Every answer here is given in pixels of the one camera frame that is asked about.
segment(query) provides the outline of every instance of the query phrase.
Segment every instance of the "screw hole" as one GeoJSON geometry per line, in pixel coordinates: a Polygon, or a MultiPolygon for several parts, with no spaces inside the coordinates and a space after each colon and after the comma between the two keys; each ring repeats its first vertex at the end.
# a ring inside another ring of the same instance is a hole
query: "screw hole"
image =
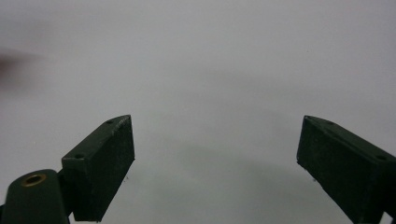
{"type": "Polygon", "coordinates": [[[31,175],[31,176],[26,177],[22,181],[22,185],[24,187],[32,187],[34,185],[37,185],[37,184],[43,182],[46,178],[47,178],[47,176],[43,175],[43,174],[31,175]]]}
{"type": "Polygon", "coordinates": [[[387,158],[384,156],[376,156],[377,159],[381,160],[381,161],[385,161],[387,158]]]}
{"type": "Polygon", "coordinates": [[[82,158],[84,158],[84,154],[76,154],[75,158],[82,159],[82,158]]]}

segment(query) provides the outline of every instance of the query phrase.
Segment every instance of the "white surface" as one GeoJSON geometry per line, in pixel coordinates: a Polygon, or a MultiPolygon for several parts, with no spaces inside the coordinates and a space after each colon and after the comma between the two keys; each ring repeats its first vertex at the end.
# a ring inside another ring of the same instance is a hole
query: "white surface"
{"type": "Polygon", "coordinates": [[[131,114],[103,223],[348,223],[296,163],[303,115],[396,154],[395,24],[395,1],[3,0],[29,60],[0,76],[0,201],[131,114]]]}

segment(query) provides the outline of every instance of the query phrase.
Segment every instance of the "white background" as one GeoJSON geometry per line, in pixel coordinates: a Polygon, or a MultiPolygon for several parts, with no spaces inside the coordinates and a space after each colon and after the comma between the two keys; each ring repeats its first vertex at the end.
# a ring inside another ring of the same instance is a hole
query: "white background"
{"type": "Polygon", "coordinates": [[[0,201],[131,114],[103,223],[350,223],[296,163],[301,124],[395,155],[395,39],[390,0],[2,0],[0,201]]]}

